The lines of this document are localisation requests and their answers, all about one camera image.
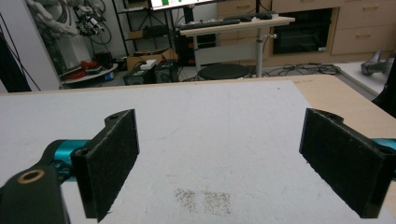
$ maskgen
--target box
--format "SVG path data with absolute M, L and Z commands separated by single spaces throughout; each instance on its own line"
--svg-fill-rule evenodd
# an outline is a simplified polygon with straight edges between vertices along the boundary
M 131 31 L 128 33 L 128 37 L 130 39 L 140 39 L 146 36 L 146 31 L 145 30 L 136 30 L 136 31 Z
M 137 51 L 133 55 L 128 56 L 126 61 L 128 71 L 131 71 L 132 69 L 136 68 L 147 60 L 156 60 L 156 64 L 158 64 L 161 61 L 168 59 L 177 60 L 177 53 L 172 49 Z
M 149 8 L 149 2 L 147 0 L 143 1 L 133 1 L 128 4 L 129 8 Z

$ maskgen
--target monitor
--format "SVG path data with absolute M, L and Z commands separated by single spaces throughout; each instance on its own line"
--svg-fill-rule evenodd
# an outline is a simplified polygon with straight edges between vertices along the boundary
M 152 10 L 173 9 L 201 4 L 216 3 L 219 0 L 148 0 Z

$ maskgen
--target black stool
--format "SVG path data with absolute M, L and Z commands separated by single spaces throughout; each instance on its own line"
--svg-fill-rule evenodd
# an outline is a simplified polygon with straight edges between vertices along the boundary
M 198 77 L 206 80 L 236 79 L 246 77 L 248 69 L 240 64 L 219 63 L 213 64 L 198 72 Z

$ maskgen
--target black robot arm part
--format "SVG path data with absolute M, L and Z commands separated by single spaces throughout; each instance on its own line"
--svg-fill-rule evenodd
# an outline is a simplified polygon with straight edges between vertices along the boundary
M 101 221 L 134 167 L 134 110 L 113 114 L 92 140 L 56 140 L 41 160 L 0 189 L 0 223 L 70 223 L 61 184 L 74 176 L 87 218 Z

